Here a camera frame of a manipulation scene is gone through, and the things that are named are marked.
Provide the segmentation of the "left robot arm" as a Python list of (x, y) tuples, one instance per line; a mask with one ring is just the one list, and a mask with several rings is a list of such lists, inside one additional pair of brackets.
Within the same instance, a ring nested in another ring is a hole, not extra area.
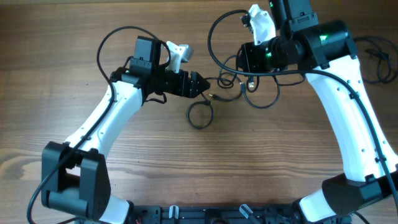
[(42, 152), (41, 202), (84, 222), (139, 223), (134, 204), (111, 194), (106, 158), (129, 119), (150, 94), (195, 98), (210, 88), (197, 72), (180, 68), (192, 56), (187, 44), (139, 36), (134, 55), (114, 71), (95, 110), (63, 143)]

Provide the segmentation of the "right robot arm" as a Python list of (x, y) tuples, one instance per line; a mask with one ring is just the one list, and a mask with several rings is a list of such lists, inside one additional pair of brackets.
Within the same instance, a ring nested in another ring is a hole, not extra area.
[(242, 46), (239, 66), (249, 76), (305, 75), (333, 128), (343, 173), (300, 199), (302, 218), (316, 223), (342, 217), (397, 196), (397, 154), (378, 123), (364, 88), (358, 50), (341, 20), (319, 23), (309, 1), (252, 5), (242, 22), (254, 40)]

